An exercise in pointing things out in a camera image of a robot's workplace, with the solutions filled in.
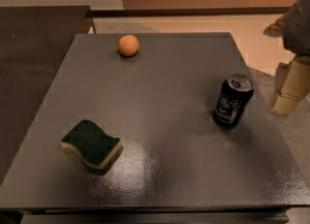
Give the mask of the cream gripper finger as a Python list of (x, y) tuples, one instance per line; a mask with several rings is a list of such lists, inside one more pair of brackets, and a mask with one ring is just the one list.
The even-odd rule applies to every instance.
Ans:
[(279, 115), (291, 114), (310, 93), (310, 56), (297, 54), (278, 64), (269, 108)]

